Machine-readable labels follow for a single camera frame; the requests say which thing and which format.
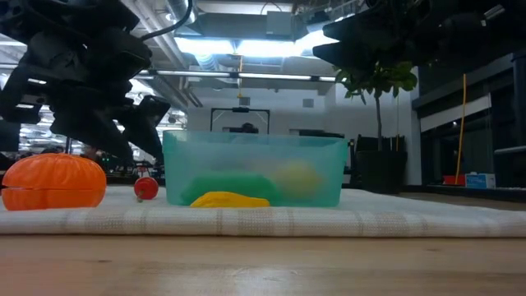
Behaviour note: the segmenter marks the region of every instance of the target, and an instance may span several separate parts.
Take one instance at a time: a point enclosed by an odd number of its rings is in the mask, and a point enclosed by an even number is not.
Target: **yellow ball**
[[[272,179],[286,197],[309,198],[316,194],[323,178],[305,160],[290,160],[278,167]]]

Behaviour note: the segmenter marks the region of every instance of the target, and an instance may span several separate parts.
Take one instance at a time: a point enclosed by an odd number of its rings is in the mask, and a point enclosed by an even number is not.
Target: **table surface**
[[[526,239],[0,236],[0,295],[522,296],[524,250]]]

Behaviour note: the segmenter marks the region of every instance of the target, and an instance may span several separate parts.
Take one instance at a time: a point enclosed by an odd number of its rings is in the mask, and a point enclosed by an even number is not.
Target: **teal plastic container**
[[[235,192],[272,206],[337,206],[347,149],[339,138],[165,131],[168,202]]]

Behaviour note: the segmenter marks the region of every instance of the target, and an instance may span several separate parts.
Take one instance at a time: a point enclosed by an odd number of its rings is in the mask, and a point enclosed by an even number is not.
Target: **black cable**
[[[179,29],[180,27],[182,27],[184,25],[184,23],[186,23],[188,21],[188,19],[190,18],[190,15],[191,15],[191,10],[193,8],[193,1],[192,0],[188,0],[188,8],[187,8],[187,11],[184,13],[184,16],[182,17],[181,20],[179,20],[177,23],[171,25],[171,26],[168,26],[166,28],[163,28],[161,30],[157,30],[157,31],[154,31],[154,32],[151,32],[151,33],[148,33],[144,36],[141,37],[141,40],[142,41],[145,41],[145,40],[148,40],[148,39],[152,39],[154,37],[157,37],[157,36],[161,36],[163,34],[166,34],[166,33],[169,33],[169,32],[172,32],[172,31],[175,31],[177,29]]]
[[[267,3],[265,3],[265,5],[263,5],[263,7],[261,8],[261,11],[260,11],[260,14],[262,15],[263,14],[263,10],[265,9],[265,7],[269,4],[273,4],[275,7],[277,7],[279,9],[280,12],[282,12],[283,10],[281,9],[281,7],[278,6],[278,4],[276,4],[275,2],[273,1],[268,1]]]

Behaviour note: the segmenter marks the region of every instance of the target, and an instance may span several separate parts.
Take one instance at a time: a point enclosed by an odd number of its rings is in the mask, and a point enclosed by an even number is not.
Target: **plant pot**
[[[384,194],[400,193],[408,160],[406,152],[360,151],[357,158],[363,189]]]

